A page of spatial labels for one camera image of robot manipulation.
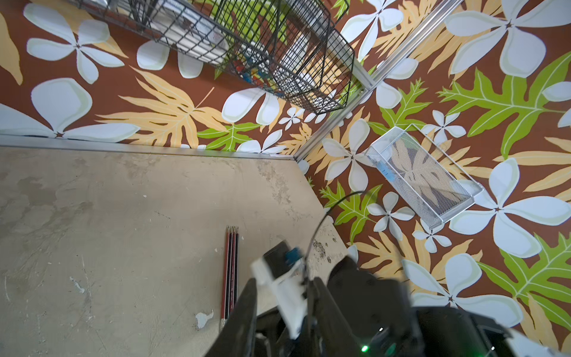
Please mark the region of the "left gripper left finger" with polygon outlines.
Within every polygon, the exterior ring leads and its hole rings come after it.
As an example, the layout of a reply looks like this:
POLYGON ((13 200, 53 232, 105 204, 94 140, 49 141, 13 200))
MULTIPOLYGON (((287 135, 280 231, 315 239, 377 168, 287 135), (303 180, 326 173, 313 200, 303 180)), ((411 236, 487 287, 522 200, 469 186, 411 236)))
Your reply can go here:
POLYGON ((257 283, 248 280, 233 312, 205 357, 253 356, 257 321, 257 283))

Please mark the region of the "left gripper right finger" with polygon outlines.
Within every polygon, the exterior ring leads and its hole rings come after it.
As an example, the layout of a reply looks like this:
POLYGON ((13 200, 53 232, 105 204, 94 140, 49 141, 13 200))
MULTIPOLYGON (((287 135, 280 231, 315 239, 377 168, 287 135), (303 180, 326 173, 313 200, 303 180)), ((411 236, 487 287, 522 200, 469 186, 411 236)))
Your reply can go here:
POLYGON ((319 356, 361 354, 361 346, 321 278, 311 282, 311 336, 319 356))

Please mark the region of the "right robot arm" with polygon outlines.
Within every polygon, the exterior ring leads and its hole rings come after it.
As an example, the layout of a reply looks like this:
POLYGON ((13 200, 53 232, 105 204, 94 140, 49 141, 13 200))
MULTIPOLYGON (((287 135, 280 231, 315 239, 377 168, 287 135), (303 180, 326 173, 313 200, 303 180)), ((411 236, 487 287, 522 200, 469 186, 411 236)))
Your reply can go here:
POLYGON ((553 356, 483 315, 413 306, 404 284, 345 257, 327 281, 303 263, 256 260, 252 273, 277 305, 257 318, 259 356, 553 356))

